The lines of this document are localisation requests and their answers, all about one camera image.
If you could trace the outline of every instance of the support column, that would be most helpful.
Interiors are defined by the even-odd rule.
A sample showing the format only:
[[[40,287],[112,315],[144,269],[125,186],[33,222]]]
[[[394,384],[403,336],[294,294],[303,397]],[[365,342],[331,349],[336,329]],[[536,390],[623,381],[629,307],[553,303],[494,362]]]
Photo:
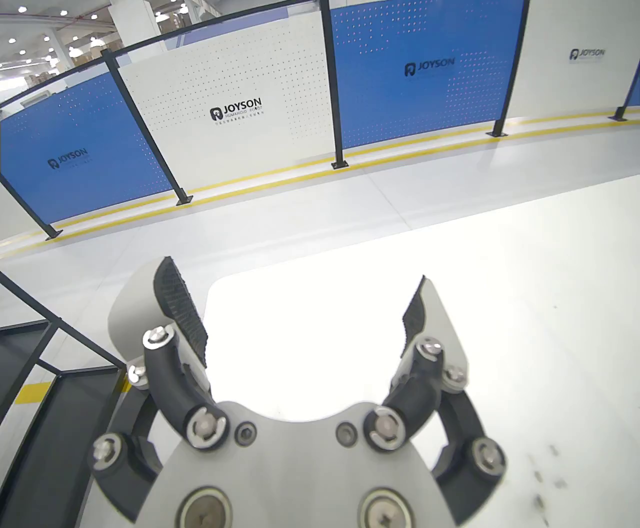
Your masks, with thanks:
[[[196,4],[193,0],[184,0],[189,8],[189,20],[192,24],[198,24],[198,22],[202,22],[200,18],[201,7],[199,4]]]
[[[109,13],[125,46],[160,35],[156,15],[146,0],[112,0]],[[156,42],[130,52],[129,57],[136,62],[165,51],[164,42]]]
[[[69,57],[69,49],[60,41],[58,32],[53,28],[47,28],[44,34],[49,37],[49,45],[56,52],[58,60],[60,61],[56,68],[60,73],[70,70],[74,67],[71,57]]]

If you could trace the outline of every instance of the blue panel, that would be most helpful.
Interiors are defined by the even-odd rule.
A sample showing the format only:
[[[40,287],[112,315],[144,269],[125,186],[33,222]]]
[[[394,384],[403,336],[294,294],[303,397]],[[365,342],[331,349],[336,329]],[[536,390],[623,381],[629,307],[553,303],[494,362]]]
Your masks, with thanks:
[[[523,0],[332,10],[345,148],[498,119]]]
[[[631,92],[631,98],[629,99],[629,106],[640,106],[640,68],[636,75],[636,85],[634,91]]]
[[[171,189],[111,74],[1,127],[2,174],[46,223]]]

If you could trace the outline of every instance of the barrier panel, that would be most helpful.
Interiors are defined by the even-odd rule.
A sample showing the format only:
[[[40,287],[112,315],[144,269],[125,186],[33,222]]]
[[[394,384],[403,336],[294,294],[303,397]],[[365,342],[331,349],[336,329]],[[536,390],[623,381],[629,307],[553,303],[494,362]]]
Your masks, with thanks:
[[[640,55],[637,0],[531,2],[509,116],[621,106]]]
[[[0,123],[0,172],[45,223],[171,189],[105,71]]]
[[[165,40],[167,52],[118,63],[168,166],[193,190],[333,150],[323,42],[317,5],[306,2],[194,29]]]
[[[345,148],[500,117],[522,0],[332,9]]]

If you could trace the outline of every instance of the black metal post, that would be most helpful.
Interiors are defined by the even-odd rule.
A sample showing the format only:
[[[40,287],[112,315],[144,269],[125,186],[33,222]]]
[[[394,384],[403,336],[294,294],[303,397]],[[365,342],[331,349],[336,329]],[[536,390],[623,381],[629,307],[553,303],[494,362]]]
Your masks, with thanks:
[[[614,121],[627,121],[623,115],[627,110],[627,106],[629,106],[629,101],[631,100],[631,95],[636,88],[636,83],[638,82],[638,76],[640,76],[640,61],[638,61],[638,66],[636,68],[636,74],[634,78],[631,80],[631,87],[629,88],[629,93],[627,94],[627,98],[625,99],[625,103],[622,106],[618,106],[616,108],[616,113],[609,117],[609,119],[613,119]]]
[[[33,327],[34,325],[26,325],[23,328],[27,329],[29,328],[29,326]],[[15,397],[18,396],[24,380],[26,380],[27,376],[29,376],[29,373],[31,372],[33,366],[40,361],[40,356],[49,344],[49,341],[51,341],[51,338],[56,333],[57,329],[58,327],[55,324],[49,323],[44,329],[44,332],[42,332],[38,344],[33,349],[33,352],[31,352],[29,359],[27,359],[25,364],[20,369],[20,373],[11,384],[11,387],[9,387],[9,389],[7,390],[3,401],[0,402],[0,422],[4,420],[4,416],[7,414],[9,407],[11,407],[11,405],[13,404],[13,400],[15,400]]]
[[[79,341],[84,346],[86,346],[89,350],[93,350],[96,354],[106,359],[109,363],[116,365],[118,368],[123,369],[125,367],[124,362],[120,361],[116,356],[109,354],[104,348],[100,345],[94,343],[87,336],[78,332],[73,326],[71,326],[66,321],[63,321],[60,317],[54,314],[47,307],[40,304],[36,299],[31,297],[26,291],[24,291],[20,286],[18,286],[13,280],[7,277],[2,271],[0,271],[0,284],[7,288],[13,295],[18,297],[23,303],[27,306],[33,308],[36,312],[38,312],[42,317],[52,323],[54,326],[57,326],[63,332],[66,332],[71,337],[73,337],[76,341]]]
[[[47,363],[44,359],[38,359],[38,361],[36,361],[36,365],[43,369],[47,369],[51,374],[55,374],[56,376],[62,374],[60,369],[55,368],[51,363]]]
[[[507,111],[509,110],[509,103],[511,102],[513,85],[516,82],[516,73],[518,72],[518,64],[520,63],[520,52],[522,51],[522,42],[524,41],[524,31],[527,27],[528,15],[529,0],[524,0],[522,3],[522,14],[520,16],[520,29],[518,29],[518,40],[516,41],[516,51],[513,54],[511,76],[509,77],[509,84],[507,86],[507,95],[504,97],[504,104],[502,105],[502,113],[500,114],[500,119],[493,124],[493,130],[491,132],[487,132],[489,136],[493,136],[494,138],[500,138],[507,135],[502,132],[502,129],[504,128],[504,122],[507,120]]]
[[[129,93],[129,89],[127,88],[127,85],[122,80],[122,76],[120,75],[120,71],[119,71],[118,60],[115,58],[115,56],[113,55],[113,52],[110,49],[103,49],[102,57],[104,58],[104,62],[107,65],[107,68],[109,69],[109,72],[111,73],[111,76],[113,77],[113,80],[115,81],[116,86],[118,87],[118,90],[120,90],[120,95],[122,96],[125,104],[127,105],[127,108],[129,108],[129,111],[131,112],[131,115],[133,116],[136,122],[136,125],[138,125],[138,128],[140,128],[140,133],[142,133],[142,136],[147,141],[149,148],[151,149],[151,152],[153,152],[153,155],[156,157],[158,165],[164,172],[164,175],[166,176],[166,178],[169,180],[169,183],[171,184],[171,187],[175,191],[175,194],[178,195],[178,203],[176,205],[188,204],[193,199],[193,196],[187,196],[187,193],[184,192],[184,189],[178,185],[178,182],[173,177],[173,173],[171,172],[171,169],[169,169],[169,166],[167,165],[166,161],[164,160],[164,156],[162,155],[162,152],[160,152],[160,149],[156,145],[156,141],[153,139],[151,132],[149,132],[149,129],[147,128],[147,124],[145,123],[144,119],[142,119],[142,116],[138,111],[138,107],[136,106],[136,103],[133,102],[133,98]]]
[[[333,48],[333,28],[329,0],[320,0],[322,29],[324,33],[324,50],[326,52],[326,71],[329,77],[329,96],[331,98],[331,117],[333,120],[333,140],[335,142],[334,169],[348,167],[342,153],[342,126],[340,124],[340,105],[338,103],[338,75],[335,69],[335,49]]]
[[[22,197],[18,194],[18,192],[13,188],[13,186],[9,183],[9,180],[2,176],[0,173],[0,184],[9,192],[9,194],[13,197],[13,199],[20,204],[20,206],[26,211],[26,213],[33,218],[36,224],[40,226],[40,228],[47,234],[49,237],[47,240],[51,240],[52,238],[57,237],[60,233],[62,233],[62,229],[60,231],[56,231],[51,224],[44,223],[42,218],[40,218],[36,212],[29,207],[29,204],[25,202]]]

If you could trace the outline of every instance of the textured grip pad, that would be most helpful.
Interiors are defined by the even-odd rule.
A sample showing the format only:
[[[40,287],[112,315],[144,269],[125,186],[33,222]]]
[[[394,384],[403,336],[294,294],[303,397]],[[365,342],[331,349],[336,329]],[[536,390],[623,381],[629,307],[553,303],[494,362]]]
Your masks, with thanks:
[[[191,349],[206,367],[204,351],[207,346],[207,331],[171,257],[165,257],[158,266],[154,277],[154,292],[163,314],[175,321]]]

